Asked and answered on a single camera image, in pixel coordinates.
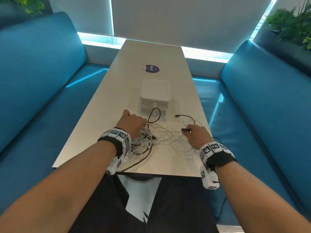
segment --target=person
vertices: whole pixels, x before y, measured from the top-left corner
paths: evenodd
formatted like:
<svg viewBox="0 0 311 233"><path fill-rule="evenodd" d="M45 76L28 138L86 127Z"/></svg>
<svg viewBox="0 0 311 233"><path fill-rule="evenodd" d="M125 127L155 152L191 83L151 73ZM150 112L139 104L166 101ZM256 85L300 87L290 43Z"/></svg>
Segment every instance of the person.
<svg viewBox="0 0 311 233"><path fill-rule="evenodd" d="M116 127L134 139L146 122L124 110ZM213 141L204 127L189 128L184 135L193 148ZM0 232L218 232L199 178L162 178L146 225L128 213L113 176L104 175L116 152L101 140L65 162L4 211ZM311 232L303 216L239 163L215 171L245 232Z"/></svg>

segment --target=blue backrest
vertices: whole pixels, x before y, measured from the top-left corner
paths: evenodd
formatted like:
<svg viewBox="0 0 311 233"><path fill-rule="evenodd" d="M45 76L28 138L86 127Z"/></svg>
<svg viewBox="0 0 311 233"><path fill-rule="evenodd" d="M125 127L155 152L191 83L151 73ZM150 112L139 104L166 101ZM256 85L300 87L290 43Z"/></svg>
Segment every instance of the blue backrest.
<svg viewBox="0 0 311 233"><path fill-rule="evenodd" d="M86 61L65 12L0 31L0 151Z"/></svg>
<svg viewBox="0 0 311 233"><path fill-rule="evenodd" d="M220 75L311 215L311 78L251 41Z"/></svg>

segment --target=plastic box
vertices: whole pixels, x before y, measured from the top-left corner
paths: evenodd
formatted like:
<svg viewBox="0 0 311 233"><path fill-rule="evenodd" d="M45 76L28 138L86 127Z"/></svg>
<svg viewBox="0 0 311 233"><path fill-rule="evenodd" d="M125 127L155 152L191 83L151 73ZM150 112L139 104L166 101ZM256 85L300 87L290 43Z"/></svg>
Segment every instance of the plastic box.
<svg viewBox="0 0 311 233"><path fill-rule="evenodd" d="M149 116L152 109L158 107L161 111L161 117L165 117L170 100L169 82L154 79L143 80L140 98L141 115ZM159 111L154 110L152 116L158 117Z"/></svg>

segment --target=round purple sticker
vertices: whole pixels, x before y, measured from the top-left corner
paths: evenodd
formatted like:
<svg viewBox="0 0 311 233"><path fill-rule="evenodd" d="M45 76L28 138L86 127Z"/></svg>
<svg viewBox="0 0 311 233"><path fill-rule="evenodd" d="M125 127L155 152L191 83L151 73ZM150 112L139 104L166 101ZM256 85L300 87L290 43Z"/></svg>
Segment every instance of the round purple sticker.
<svg viewBox="0 0 311 233"><path fill-rule="evenodd" d="M160 69L157 66L154 65L146 65L146 72L148 73L157 73Z"/></svg>

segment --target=seat cushion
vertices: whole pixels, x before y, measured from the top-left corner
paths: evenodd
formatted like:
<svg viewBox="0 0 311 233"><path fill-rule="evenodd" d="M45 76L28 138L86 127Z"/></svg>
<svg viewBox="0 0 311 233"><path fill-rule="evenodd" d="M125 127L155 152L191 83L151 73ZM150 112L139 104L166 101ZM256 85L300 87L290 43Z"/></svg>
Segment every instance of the seat cushion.
<svg viewBox="0 0 311 233"><path fill-rule="evenodd" d="M311 78L250 41L221 78L311 217Z"/></svg>
<svg viewBox="0 0 311 233"><path fill-rule="evenodd" d="M64 88L1 153L0 214L53 171L53 163L107 72L103 68L107 67L84 66L68 82L71 86Z"/></svg>
<svg viewBox="0 0 311 233"><path fill-rule="evenodd" d="M0 152L85 63L65 12L0 31Z"/></svg>
<svg viewBox="0 0 311 233"><path fill-rule="evenodd" d="M231 150L239 164L295 207L222 82L217 79L203 80L194 77L194 84L214 139L220 142L217 140L219 138ZM223 188L220 186L217 190L206 192L211 199L215 217L218 217L225 199ZM239 225L228 201L224 204L218 224Z"/></svg>

